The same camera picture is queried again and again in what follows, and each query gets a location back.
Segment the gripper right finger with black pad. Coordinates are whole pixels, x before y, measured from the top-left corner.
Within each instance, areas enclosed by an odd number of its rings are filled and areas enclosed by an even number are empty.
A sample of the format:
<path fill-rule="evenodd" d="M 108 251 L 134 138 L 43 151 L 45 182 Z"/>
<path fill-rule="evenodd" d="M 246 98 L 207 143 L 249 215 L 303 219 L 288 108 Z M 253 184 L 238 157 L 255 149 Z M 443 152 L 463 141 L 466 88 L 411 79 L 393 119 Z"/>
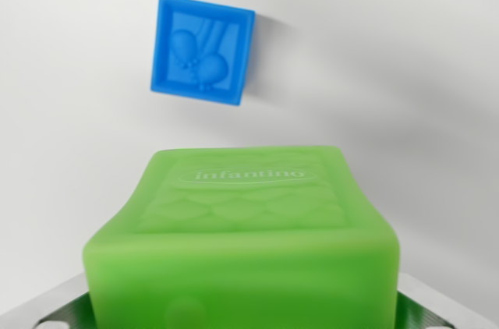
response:
<path fill-rule="evenodd" d="M 413 276 L 398 276 L 396 328 L 498 328 L 498 325 L 425 285 Z"/>

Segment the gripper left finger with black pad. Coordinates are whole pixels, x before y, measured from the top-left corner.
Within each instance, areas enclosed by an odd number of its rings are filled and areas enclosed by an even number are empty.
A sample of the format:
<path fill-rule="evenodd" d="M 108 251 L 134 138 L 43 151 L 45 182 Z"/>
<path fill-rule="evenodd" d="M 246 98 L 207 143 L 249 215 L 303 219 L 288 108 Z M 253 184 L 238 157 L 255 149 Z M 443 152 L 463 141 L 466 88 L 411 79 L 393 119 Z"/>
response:
<path fill-rule="evenodd" d="M 1 315 L 1 328 L 95 328 L 85 274 Z"/>

